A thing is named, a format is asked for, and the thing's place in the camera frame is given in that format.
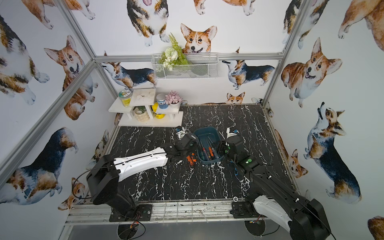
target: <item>white plant pot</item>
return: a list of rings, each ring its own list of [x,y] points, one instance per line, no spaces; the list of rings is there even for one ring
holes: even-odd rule
[[[179,109],[180,108],[180,104],[181,102],[178,102],[178,103],[171,103],[169,105],[169,107],[171,107],[172,109]]]

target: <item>floor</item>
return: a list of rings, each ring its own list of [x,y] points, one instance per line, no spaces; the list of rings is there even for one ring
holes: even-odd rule
[[[183,126],[190,132],[213,126],[224,139],[227,127],[237,129],[247,151],[264,164],[273,164],[275,174],[293,189],[260,105],[182,106],[181,111]],[[135,155],[175,138],[174,128],[121,127],[110,154]],[[138,173],[119,184],[139,201],[243,198],[258,188],[241,174],[236,175],[233,163],[203,165],[198,161],[190,168],[186,159]]]

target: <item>jar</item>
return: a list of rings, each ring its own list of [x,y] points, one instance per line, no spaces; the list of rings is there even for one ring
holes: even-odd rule
[[[122,104],[124,107],[129,107],[129,104],[131,103],[131,97],[132,97],[132,92],[130,90],[122,90],[119,92],[119,98],[122,101]]]
[[[161,93],[156,96],[157,103],[159,104],[160,109],[166,109],[168,105],[166,104],[166,95]]]

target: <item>wire mesh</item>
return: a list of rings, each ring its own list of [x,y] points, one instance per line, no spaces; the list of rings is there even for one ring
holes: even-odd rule
[[[174,65],[172,71],[159,63],[161,54],[152,55],[152,67],[157,79],[217,78],[217,53],[185,54],[191,65]]]

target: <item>flower pot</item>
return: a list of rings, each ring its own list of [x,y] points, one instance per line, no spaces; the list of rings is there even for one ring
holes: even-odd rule
[[[169,107],[172,108],[172,109],[179,109],[179,108],[180,108],[180,104],[181,104],[181,102],[178,102],[178,103],[171,103],[171,104],[169,105]]]
[[[147,111],[143,112],[143,113],[140,113],[141,111],[139,109],[135,109],[134,113],[135,113],[135,117],[137,120],[139,120],[140,122],[145,122],[145,121],[148,121],[149,120],[149,114]]]

